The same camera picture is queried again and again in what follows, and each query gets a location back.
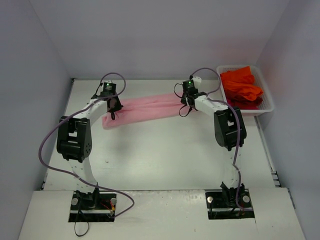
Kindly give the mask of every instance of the pink cloth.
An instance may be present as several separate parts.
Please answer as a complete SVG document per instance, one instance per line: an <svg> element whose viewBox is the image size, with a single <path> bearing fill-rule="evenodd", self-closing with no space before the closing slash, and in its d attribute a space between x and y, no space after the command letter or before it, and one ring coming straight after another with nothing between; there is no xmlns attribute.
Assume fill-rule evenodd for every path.
<svg viewBox="0 0 320 240"><path fill-rule="evenodd" d="M132 124L153 119L162 119L179 115L179 110L183 106L174 93L138 97L132 99L121 99L123 108L116 111L115 120L111 119L111 114L107 113L102 117L102 127L112 128L124 124ZM184 107L180 113L185 115L189 107Z"/></svg>

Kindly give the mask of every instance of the white wall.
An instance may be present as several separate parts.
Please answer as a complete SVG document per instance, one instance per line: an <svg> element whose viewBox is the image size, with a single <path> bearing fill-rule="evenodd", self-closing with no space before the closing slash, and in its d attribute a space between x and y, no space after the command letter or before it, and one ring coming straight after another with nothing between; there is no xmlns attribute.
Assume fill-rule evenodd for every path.
<svg viewBox="0 0 320 240"><path fill-rule="evenodd" d="M72 77L255 64L289 0L30 0Z"/></svg>
<svg viewBox="0 0 320 240"><path fill-rule="evenodd" d="M0 239L14 240L44 177L39 144L63 114L71 81L29 1L0 1L0 34Z"/></svg>
<svg viewBox="0 0 320 240"><path fill-rule="evenodd" d="M275 110L260 120L308 240L319 239L320 1L291 0L258 64Z"/></svg>

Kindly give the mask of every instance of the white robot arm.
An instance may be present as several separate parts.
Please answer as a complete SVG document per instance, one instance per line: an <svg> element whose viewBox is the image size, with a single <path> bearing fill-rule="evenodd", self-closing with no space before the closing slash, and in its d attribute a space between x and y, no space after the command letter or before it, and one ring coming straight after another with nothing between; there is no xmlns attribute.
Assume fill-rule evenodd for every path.
<svg viewBox="0 0 320 240"><path fill-rule="evenodd" d="M239 185L239 174L233 166L238 133L236 119L233 111L231 111L226 104L209 100L205 92L199 92L198 87L200 84L201 78L197 76L190 76L189 80L183 81L181 103L189 106L190 109L205 113L212 119L215 139L221 147L225 147L227 155L229 156L223 164L223 180L221 187L222 191L227 192L226 195L229 196L230 201L230 199L233 198L230 196L234 195L234 190ZM237 107L234 107L233 109L235 110L240 123L240 144L236 156L236 165L240 170L241 149L244 139L247 137L247 132L240 109Z"/></svg>
<svg viewBox="0 0 320 240"><path fill-rule="evenodd" d="M100 97L114 96L116 84L106 81L103 83L103 90ZM119 98L113 97L97 102L94 95L83 109L87 109L66 121L58 129L56 149L68 161L74 174L94 186L98 185L93 176L89 155L93 144L91 137L91 126L106 112L114 115L123 106ZM88 206L95 206L99 199L99 189L77 181L76 190L87 201Z"/></svg>

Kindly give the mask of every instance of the white tabletop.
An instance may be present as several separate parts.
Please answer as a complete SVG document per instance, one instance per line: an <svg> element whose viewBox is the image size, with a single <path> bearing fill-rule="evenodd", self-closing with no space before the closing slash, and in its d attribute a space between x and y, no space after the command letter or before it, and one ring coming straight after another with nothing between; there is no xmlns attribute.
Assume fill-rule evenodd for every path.
<svg viewBox="0 0 320 240"><path fill-rule="evenodd" d="M91 222L83 240L304 240L285 188L250 188L255 218L209 220L203 190L130 191L135 206L114 222ZM72 191L35 191L19 240L76 240ZM117 195L117 211L130 201ZM87 224L77 223L77 232Z"/></svg>
<svg viewBox="0 0 320 240"><path fill-rule="evenodd" d="M118 91L123 83L117 83ZM173 92L178 80L129 80L121 99ZM200 91L217 86L202 81ZM82 109L95 92L96 80L74 82L66 115ZM222 99L221 93L213 98ZM269 163L254 117L244 117L247 138L242 149L241 173L246 188L274 188ZM99 185L117 190L219 189L223 161L229 158L214 134L214 122L201 112L133 123L104 130L97 121L91 128L93 149L90 163ZM54 149L50 165L71 171ZM67 174L48 171L44 190L74 190L76 180Z"/></svg>

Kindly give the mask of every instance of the plastic basket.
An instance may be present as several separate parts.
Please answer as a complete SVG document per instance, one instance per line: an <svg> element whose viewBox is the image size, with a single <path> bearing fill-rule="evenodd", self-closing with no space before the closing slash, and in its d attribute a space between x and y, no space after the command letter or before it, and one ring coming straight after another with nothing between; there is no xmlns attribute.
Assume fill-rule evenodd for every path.
<svg viewBox="0 0 320 240"><path fill-rule="evenodd" d="M222 66L218 66L216 68L216 71L220 75L220 74L225 73L227 71L235 71L240 68L247 67L247 66L248 65L222 65ZM263 113L272 112L274 110L275 106L274 106L274 102L272 100L270 91L269 91L267 84L265 82L265 79L262 76L262 73L259 70L259 68L257 68L256 66L252 66L252 65L249 65L249 66L250 66L251 73L255 78L255 82L253 85L260 87L263 90L263 95L261 96L263 101L259 106L257 106L257 108L258 108L257 110L242 109L241 113L245 116L259 116ZM222 91L223 100L227 101L226 94L225 94L225 91L224 91L224 88L222 85L221 85L221 91Z"/></svg>

